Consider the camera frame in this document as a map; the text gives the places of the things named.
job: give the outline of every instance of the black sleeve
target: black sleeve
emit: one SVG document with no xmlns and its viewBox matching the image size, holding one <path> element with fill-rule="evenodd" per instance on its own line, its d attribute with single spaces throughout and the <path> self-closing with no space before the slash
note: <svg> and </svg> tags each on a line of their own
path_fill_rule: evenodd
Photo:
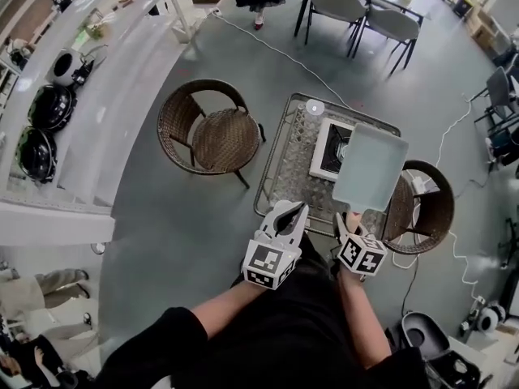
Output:
<svg viewBox="0 0 519 389">
<path fill-rule="evenodd" d="M 367 373 L 381 387 L 398 387 L 398 389 L 430 388 L 425 363 L 418 348 L 406 348 L 396 352 L 370 368 Z"/>
<path fill-rule="evenodd" d="M 208 335 L 193 313 L 170 308 L 112 353 L 97 375 L 95 387 L 149 389 L 193 362 L 207 341 Z"/>
</svg>

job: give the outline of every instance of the white chair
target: white chair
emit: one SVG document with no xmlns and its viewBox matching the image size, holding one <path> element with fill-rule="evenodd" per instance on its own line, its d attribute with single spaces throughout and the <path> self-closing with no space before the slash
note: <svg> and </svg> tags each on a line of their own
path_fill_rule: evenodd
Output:
<svg viewBox="0 0 519 389">
<path fill-rule="evenodd" d="M 313 14 L 316 13 L 332 19 L 348 22 L 350 23 L 350 27 L 355 26 L 350 37 L 350 39 L 353 39 L 353 42 L 348 52 L 349 56 L 351 49 L 354 47 L 358 30 L 360 29 L 366 12 L 367 7 L 364 6 L 360 0 L 311 0 L 305 45 L 308 43 L 308 34 L 310 33 Z"/>
<path fill-rule="evenodd" d="M 358 38 L 357 45 L 355 46 L 353 55 L 354 58 L 357 54 L 357 49 L 365 28 L 369 28 L 375 32 L 378 32 L 382 36 L 386 36 L 389 39 L 398 41 L 398 45 L 395 47 L 395 49 L 392 50 L 391 54 L 393 54 L 400 45 L 405 46 L 405 49 L 398 58 L 397 63 L 395 63 L 395 66 L 391 69 L 390 75 L 392 75 L 392 73 L 396 70 L 405 53 L 408 51 L 408 49 L 410 49 L 407 55 L 407 59 L 405 60 L 404 69 L 407 67 L 409 60 L 411 59 L 411 55 L 413 54 L 414 45 L 418 39 L 418 34 L 420 33 L 420 25 L 416 20 L 411 19 L 409 16 L 401 13 L 400 11 L 391 9 L 380 10 L 370 6 L 366 14 L 366 21 L 361 27 L 360 36 Z"/>
</svg>

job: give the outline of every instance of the gray concrete floor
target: gray concrete floor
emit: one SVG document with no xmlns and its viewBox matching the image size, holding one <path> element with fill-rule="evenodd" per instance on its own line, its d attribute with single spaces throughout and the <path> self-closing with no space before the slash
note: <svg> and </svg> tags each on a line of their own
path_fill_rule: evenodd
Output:
<svg viewBox="0 0 519 389">
<path fill-rule="evenodd" d="M 354 108 L 401 128 L 410 143 L 409 158 L 435 163 L 441 135 L 466 112 L 461 94 L 478 92 L 493 71 L 482 50 L 459 19 L 440 1 L 424 22 L 407 70 L 388 79 L 388 55 L 394 43 L 366 32 L 358 56 L 345 57 L 345 25 L 316 16 L 308 46 L 305 28 L 293 38 L 301 0 L 267 10 L 259 38 L 281 49 L 320 75 Z M 226 0 L 224 16 L 251 30 L 253 14 Z M 182 83 L 201 78 L 223 79 L 243 95 L 264 124 L 268 142 L 242 171 L 251 189 L 234 175 L 198 177 L 183 172 L 166 157 L 157 140 L 157 115 L 164 99 Z M 284 105 L 290 94 L 303 92 L 337 102 L 315 77 L 247 34 L 218 19 L 207 19 L 181 56 L 154 103 L 127 163 L 114 206 L 117 228 L 105 254 L 101 275 L 100 326 L 107 351 L 154 321 L 169 306 L 193 306 L 229 287 L 247 242 L 260 224 L 252 205 Z M 209 105 L 212 109 L 220 104 Z M 499 269 L 497 243 L 504 231 L 509 200 L 507 177 L 493 175 L 484 189 L 487 155 L 484 128 L 473 124 L 484 100 L 474 103 L 474 116 L 458 124 L 445 139 L 440 169 L 457 200 L 453 232 L 457 253 L 470 257 L 467 280 L 479 279 L 477 294 L 495 296 L 507 273 Z M 332 243 L 319 240 L 325 250 Z M 410 257 L 397 256 L 399 263 Z M 431 315 L 448 334 L 455 334 L 472 299 L 461 283 L 465 263 L 453 258 L 448 237 L 420 258 L 418 278 L 407 309 Z M 394 267 L 389 259 L 380 274 L 366 282 L 383 325 L 400 317 L 401 303 L 413 270 Z"/>
</svg>

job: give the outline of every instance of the black shirt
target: black shirt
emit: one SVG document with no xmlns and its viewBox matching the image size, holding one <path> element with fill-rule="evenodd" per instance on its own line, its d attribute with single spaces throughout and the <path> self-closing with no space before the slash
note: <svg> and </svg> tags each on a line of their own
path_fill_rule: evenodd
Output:
<svg viewBox="0 0 519 389">
<path fill-rule="evenodd" d="M 149 389 L 171 375 L 176 389 L 428 388 L 417 348 L 360 366 L 335 284 L 317 271 L 303 261 L 210 341 L 189 310 L 167 310 L 108 358 L 96 387 Z"/>
<path fill-rule="evenodd" d="M 22 370 L 22 376 L 31 382 L 34 387 L 47 387 L 49 382 L 34 358 L 34 348 L 36 347 L 40 348 L 44 354 L 43 365 L 54 376 L 58 374 L 58 368 L 63 364 L 62 359 L 44 336 L 38 336 L 27 343 L 20 343 L 17 340 L 13 341 L 9 346 L 9 355 L 16 359 Z"/>
</svg>

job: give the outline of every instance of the brown wicker chair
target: brown wicker chair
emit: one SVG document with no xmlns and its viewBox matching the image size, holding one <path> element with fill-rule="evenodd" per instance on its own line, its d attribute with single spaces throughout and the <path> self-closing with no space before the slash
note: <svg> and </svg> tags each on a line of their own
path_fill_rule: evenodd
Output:
<svg viewBox="0 0 519 389">
<path fill-rule="evenodd" d="M 206 115 L 192 96 L 201 91 L 227 95 L 236 106 Z M 200 115 L 204 119 L 189 144 L 191 128 Z M 181 169 L 204 176 L 235 173 L 247 189 L 249 184 L 239 170 L 255 155 L 260 137 L 265 141 L 263 127 L 249 114 L 239 92 L 215 79 L 185 83 L 171 94 L 159 112 L 157 131 L 166 155 Z M 189 148 L 191 163 L 178 154 L 175 142 Z M 195 166 L 195 159 L 201 168 Z"/>
<path fill-rule="evenodd" d="M 384 243 L 398 254 L 422 254 L 437 247 L 450 230 L 454 218 L 453 189 L 445 176 L 434 165 L 425 161 L 406 161 L 405 170 L 418 170 L 426 174 L 438 186 L 438 190 L 413 194 L 410 184 L 401 176 L 391 199 Z M 415 199 L 420 200 L 420 211 L 413 227 Z M 406 232 L 428 238 L 417 245 L 398 245 L 390 242 Z"/>
</svg>

